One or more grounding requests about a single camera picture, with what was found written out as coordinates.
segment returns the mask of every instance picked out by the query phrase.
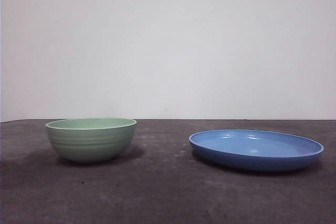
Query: ceramic bowl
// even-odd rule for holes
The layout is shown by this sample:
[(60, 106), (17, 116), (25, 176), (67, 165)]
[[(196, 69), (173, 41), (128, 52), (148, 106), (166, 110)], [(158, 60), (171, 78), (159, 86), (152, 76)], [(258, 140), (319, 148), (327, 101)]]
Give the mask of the ceramic bowl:
[(107, 161), (131, 143), (136, 121), (90, 118), (53, 121), (46, 124), (52, 147), (62, 157), (77, 163)]

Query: bowl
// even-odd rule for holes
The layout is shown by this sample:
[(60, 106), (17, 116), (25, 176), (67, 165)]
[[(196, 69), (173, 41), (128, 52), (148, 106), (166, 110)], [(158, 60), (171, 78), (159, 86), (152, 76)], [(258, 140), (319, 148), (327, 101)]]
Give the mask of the bowl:
[(311, 139), (255, 130), (214, 130), (190, 136), (194, 151), (205, 159), (232, 168), (284, 172), (317, 161), (324, 148)]
[(52, 147), (77, 163), (97, 163), (121, 154), (131, 143), (136, 121), (120, 118), (68, 119), (46, 124)]

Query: dark gray table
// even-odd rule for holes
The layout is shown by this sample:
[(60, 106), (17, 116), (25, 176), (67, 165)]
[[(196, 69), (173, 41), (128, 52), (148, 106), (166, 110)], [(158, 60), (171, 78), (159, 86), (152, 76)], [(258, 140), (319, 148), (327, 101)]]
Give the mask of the dark gray table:
[[(126, 152), (91, 166), (58, 157), (49, 121), (2, 123), (3, 224), (336, 223), (336, 121), (138, 120)], [(213, 129), (290, 133), (326, 149), (303, 170), (242, 172), (192, 153), (189, 135)]]

